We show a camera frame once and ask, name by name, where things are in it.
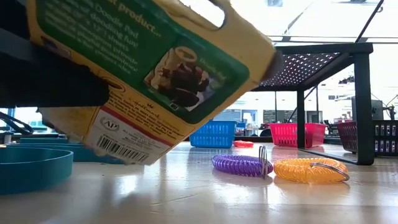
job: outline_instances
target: black basket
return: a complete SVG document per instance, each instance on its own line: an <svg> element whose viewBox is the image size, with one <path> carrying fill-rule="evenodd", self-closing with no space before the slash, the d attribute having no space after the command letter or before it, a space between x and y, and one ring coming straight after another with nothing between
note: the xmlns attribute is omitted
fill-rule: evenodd
<svg viewBox="0 0 398 224"><path fill-rule="evenodd" d="M373 126L375 156L398 156L398 121L374 120ZM337 130L344 150L356 153L356 122L338 124Z"/></svg>

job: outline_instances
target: perforated metal shelf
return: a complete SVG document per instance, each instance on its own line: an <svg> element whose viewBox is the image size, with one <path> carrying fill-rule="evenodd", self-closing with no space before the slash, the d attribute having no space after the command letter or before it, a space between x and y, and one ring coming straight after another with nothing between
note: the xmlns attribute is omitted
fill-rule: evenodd
<svg viewBox="0 0 398 224"><path fill-rule="evenodd" d="M353 63L351 54L373 51L372 43L276 47L283 55L283 69L252 91L309 89Z"/></svg>

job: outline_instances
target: dark red basket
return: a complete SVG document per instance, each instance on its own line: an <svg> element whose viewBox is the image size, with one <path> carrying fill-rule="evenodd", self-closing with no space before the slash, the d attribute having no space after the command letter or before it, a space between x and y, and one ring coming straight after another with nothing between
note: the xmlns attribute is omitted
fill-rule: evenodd
<svg viewBox="0 0 398 224"><path fill-rule="evenodd" d="M269 124L272 140L276 146L297 147L297 124ZM320 146L325 138L324 124L305 124L305 148Z"/></svg>
<svg viewBox="0 0 398 224"><path fill-rule="evenodd" d="M373 142L375 156L398 156L398 121L374 120ZM358 152L356 122L337 125L343 148Z"/></svg>

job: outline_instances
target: table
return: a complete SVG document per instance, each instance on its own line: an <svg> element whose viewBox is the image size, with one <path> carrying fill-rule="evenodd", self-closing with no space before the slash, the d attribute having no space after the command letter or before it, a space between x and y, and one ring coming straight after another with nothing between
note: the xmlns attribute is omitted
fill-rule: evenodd
<svg viewBox="0 0 398 224"><path fill-rule="evenodd" d="M323 44L276 47L283 55L283 69L273 78L263 81L252 91L297 92L297 145L301 151L338 159L357 165L374 162L373 127L371 114L371 87L369 54L372 43ZM304 91L317 86L342 69L354 64L355 96L358 130L358 159L334 156L305 149Z"/></svg>

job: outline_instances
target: green label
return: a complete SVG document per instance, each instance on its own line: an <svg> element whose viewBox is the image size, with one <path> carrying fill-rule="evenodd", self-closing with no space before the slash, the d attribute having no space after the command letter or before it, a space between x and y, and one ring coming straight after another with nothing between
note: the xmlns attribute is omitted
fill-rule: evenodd
<svg viewBox="0 0 398 224"><path fill-rule="evenodd" d="M245 65L175 23L150 0L36 4L37 22L47 35L188 123L201 121L249 78Z"/></svg>

